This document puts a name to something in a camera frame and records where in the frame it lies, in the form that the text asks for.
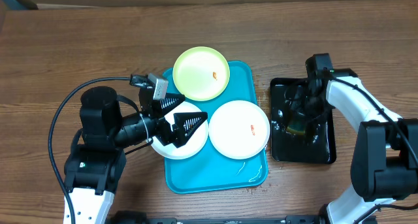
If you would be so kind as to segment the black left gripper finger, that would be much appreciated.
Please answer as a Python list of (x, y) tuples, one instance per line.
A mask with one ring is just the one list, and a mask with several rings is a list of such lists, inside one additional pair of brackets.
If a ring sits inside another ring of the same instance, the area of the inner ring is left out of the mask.
[(165, 98), (160, 101), (161, 111), (170, 112), (185, 101), (185, 96), (179, 93), (167, 93)]
[(208, 119), (208, 114), (206, 112), (182, 112), (175, 113), (173, 116), (173, 144), (177, 148), (184, 146), (193, 136), (195, 131)]

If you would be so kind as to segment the white plate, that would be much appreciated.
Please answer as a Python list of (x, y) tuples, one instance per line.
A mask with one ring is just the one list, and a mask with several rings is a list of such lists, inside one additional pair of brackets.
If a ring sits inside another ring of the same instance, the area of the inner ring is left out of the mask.
[(214, 148), (231, 159), (249, 159), (267, 145), (270, 125), (264, 111), (244, 100), (221, 105), (210, 118), (209, 138)]
[[(201, 110), (192, 103), (183, 102), (174, 110), (171, 110), (167, 115), (165, 115), (165, 119), (171, 125), (173, 125), (175, 113), (200, 111)], [(205, 120), (204, 123), (200, 125), (193, 133), (192, 137), (187, 141), (187, 143), (179, 148), (177, 148), (173, 143), (164, 146), (156, 136), (153, 136), (152, 139), (153, 143), (151, 144), (151, 147), (158, 154), (168, 159), (187, 159), (198, 153), (206, 144), (208, 139), (208, 121)]]

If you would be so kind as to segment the yellow green sponge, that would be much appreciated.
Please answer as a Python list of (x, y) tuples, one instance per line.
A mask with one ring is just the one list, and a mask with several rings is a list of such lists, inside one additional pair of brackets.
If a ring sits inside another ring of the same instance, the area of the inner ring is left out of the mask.
[(286, 131), (294, 135), (305, 135), (307, 123), (302, 120), (290, 120), (287, 124)]

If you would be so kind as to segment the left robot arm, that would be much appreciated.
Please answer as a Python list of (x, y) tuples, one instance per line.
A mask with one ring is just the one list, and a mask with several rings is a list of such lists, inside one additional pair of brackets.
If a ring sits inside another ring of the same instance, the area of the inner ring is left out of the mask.
[(82, 94), (82, 128), (65, 162), (69, 198), (64, 223), (106, 221), (126, 164), (125, 148), (144, 141), (181, 148), (206, 125), (206, 112), (180, 109), (184, 95), (155, 94), (154, 89), (141, 89), (139, 104), (106, 86)]

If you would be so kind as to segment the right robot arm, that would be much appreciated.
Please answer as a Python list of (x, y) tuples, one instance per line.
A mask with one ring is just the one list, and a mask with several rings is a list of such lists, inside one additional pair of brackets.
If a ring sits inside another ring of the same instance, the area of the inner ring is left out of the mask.
[(382, 105), (351, 69), (334, 69), (328, 54), (305, 62), (307, 77), (295, 82), (303, 92), (286, 96), (291, 117), (286, 131), (305, 135), (314, 123), (339, 110), (357, 139), (351, 162), (351, 185), (325, 205), (323, 223), (375, 223), (383, 208), (410, 211), (397, 200), (417, 193), (417, 119), (405, 119)]

